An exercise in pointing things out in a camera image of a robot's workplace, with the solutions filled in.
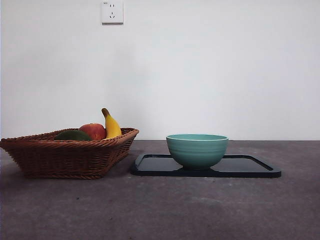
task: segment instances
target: tray rim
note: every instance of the tray rim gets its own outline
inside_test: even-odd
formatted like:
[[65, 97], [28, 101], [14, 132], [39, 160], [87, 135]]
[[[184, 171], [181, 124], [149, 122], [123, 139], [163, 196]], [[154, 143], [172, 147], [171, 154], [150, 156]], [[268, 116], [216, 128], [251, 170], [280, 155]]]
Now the tray rim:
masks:
[[223, 159], [232, 158], [246, 158], [254, 161], [268, 171], [250, 172], [250, 171], [204, 171], [204, 170], [188, 170], [193, 175], [186, 175], [185, 171], [141, 171], [138, 169], [139, 165], [145, 158], [172, 158], [168, 153], [142, 153], [140, 154], [131, 165], [130, 173], [136, 176], [159, 176], [159, 177], [214, 177], [214, 178], [279, 178], [282, 175], [280, 168], [268, 163], [264, 158], [257, 157], [256, 155], [248, 154], [225, 154]]

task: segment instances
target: basket rim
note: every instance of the basket rim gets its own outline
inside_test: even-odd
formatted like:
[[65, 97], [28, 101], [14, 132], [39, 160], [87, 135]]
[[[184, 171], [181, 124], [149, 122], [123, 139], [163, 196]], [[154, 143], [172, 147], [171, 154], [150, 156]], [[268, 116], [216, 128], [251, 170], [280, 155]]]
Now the basket rim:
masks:
[[103, 140], [91, 140], [91, 141], [79, 141], [79, 140], [36, 140], [36, 139], [25, 139], [25, 138], [36, 138], [44, 135], [58, 134], [59, 132], [67, 130], [77, 130], [78, 128], [65, 128], [61, 130], [55, 130], [52, 132], [26, 135], [20, 137], [10, 137], [2, 138], [0, 141], [0, 147], [4, 148], [6, 145], [23, 145], [24, 147], [34, 147], [34, 146], [56, 146], [56, 147], [104, 147], [104, 146], [114, 146], [118, 144], [125, 143], [130, 139], [134, 138], [139, 130], [132, 127], [121, 127], [122, 131], [128, 131], [122, 135]]

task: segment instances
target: teal bowl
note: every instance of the teal bowl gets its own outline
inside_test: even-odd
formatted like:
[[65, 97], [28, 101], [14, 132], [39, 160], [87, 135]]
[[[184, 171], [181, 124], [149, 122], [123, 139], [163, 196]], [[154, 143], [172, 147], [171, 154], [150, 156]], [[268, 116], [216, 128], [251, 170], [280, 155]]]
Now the teal bowl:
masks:
[[185, 169], [204, 170], [226, 153], [228, 138], [210, 134], [175, 134], [166, 137], [172, 158]]

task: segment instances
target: green mango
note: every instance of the green mango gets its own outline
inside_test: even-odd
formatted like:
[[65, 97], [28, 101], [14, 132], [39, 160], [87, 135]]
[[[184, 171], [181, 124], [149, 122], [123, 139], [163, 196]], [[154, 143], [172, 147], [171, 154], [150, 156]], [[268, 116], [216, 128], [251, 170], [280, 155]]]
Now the green mango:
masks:
[[54, 140], [77, 140], [77, 141], [91, 141], [92, 139], [84, 131], [66, 130], [62, 131], [54, 137]]

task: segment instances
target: banana stem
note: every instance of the banana stem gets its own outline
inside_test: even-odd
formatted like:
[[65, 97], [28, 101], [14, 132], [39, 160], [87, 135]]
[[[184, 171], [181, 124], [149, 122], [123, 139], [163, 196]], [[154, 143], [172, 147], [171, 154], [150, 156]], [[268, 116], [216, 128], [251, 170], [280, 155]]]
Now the banana stem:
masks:
[[101, 112], [103, 114], [103, 116], [106, 118], [108, 115], [110, 115], [109, 111], [106, 108], [102, 108]]

